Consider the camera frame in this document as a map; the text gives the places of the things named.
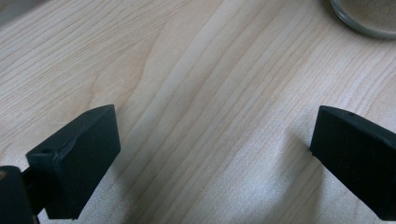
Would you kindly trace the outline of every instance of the wooden table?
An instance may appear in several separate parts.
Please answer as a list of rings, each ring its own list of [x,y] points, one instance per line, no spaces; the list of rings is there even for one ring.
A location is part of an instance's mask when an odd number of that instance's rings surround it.
[[[114,104],[122,152],[42,223],[381,223],[308,147],[320,105],[396,132],[395,60],[329,0],[48,1],[0,31],[0,162]]]

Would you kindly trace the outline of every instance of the wood grain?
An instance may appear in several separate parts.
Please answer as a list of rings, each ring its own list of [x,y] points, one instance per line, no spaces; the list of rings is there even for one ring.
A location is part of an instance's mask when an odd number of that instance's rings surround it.
[[[114,104],[121,154],[42,223],[381,223],[308,146],[320,105],[396,132],[395,59],[325,0],[48,1],[0,31],[0,163]]]

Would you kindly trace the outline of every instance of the light wood surface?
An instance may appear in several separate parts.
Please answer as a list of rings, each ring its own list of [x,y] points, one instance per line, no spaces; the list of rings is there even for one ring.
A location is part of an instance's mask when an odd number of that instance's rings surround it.
[[[382,223],[308,147],[320,105],[396,132],[395,59],[327,0],[48,1],[0,31],[0,163],[114,104],[121,154],[42,223]]]

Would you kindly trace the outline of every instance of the table surface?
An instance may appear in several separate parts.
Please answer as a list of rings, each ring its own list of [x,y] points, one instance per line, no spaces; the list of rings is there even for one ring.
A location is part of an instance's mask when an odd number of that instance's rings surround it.
[[[396,132],[395,95],[328,0],[48,1],[0,30],[0,162],[114,104],[120,155],[42,223],[381,223],[308,148],[320,105]]]

